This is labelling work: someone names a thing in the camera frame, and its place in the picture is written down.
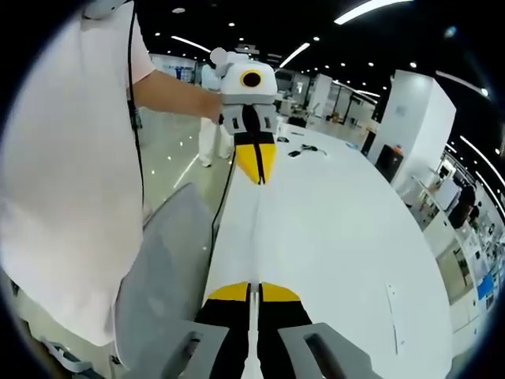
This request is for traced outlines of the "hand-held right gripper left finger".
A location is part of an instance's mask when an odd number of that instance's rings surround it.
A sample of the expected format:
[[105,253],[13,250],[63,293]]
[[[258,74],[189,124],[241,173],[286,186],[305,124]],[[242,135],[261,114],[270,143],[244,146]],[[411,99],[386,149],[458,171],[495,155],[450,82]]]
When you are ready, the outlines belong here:
[[213,291],[194,321],[227,329],[213,362],[210,378],[240,378],[249,355],[250,283],[239,282]]

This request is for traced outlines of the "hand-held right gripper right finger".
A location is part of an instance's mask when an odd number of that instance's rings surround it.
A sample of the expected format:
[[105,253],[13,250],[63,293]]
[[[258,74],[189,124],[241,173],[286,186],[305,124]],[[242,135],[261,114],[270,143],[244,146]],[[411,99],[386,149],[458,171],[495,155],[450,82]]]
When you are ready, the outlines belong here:
[[259,285],[258,359],[264,378],[378,378],[369,355],[309,318],[297,294]]

